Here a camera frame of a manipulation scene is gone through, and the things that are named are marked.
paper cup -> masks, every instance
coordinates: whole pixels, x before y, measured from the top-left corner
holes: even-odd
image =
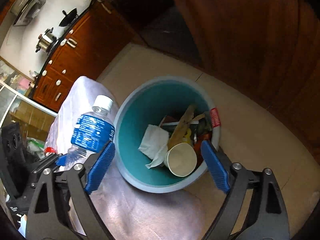
[[[164,165],[176,176],[188,176],[197,165],[197,155],[187,143],[179,143],[168,151]]]

bottle neck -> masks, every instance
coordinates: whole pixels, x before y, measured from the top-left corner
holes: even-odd
[[[101,108],[101,107],[98,107],[98,106],[93,106],[92,107],[92,110],[94,113],[98,114],[98,115],[108,115],[110,113],[110,111],[108,111],[107,109],[104,109],[104,108]]]

silver bolt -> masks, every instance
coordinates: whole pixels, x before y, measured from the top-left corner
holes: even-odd
[[[235,168],[236,170],[241,170],[241,169],[242,169],[242,166],[241,166],[240,163],[234,163],[234,164],[232,165],[232,167]]]
[[[73,168],[76,170],[76,171],[79,171],[81,170],[83,167],[83,165],[81,163],[77,163],[75,166],[73,166]]]
[[[43,170],[43,174],[48,175],[51,172],[49,168]]]
[[[268,175],[271,175],[271,174],[272,174],[272,170],[269,169],[269,168],[266,168],[266,169],[264,170],[264,172],[265,172],[266,174],[268,174]]]

tiled floor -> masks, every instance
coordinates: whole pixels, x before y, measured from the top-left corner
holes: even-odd
[[[164,75],[178,75],[204,87],[218,107],[220,145],[231,161],[247,169],[271,168],[281,187],[293,236],[310,215],[320,191],[320,166],[302,143],[275,117],[225,83],[183,62],[151,49],[129,44],[113,60],[98,81],[116,97],[119,105],[139,85]],[[207,231],[223,203],[209,173],[186,188],[199,197],[206,210]],[[234,231],[241,228],[250,202],[247,193]]]

plastic bottle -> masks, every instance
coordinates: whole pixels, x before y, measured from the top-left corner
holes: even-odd
[[[66,157],[66,170],[76,163],[84,163],[92,153],[100,152],[107,141],[113,140],[115,127],[107,117],[112,104],[111,98],[99,95],[92,106],[93,111],[78,118],[71,138],[72,147]]]

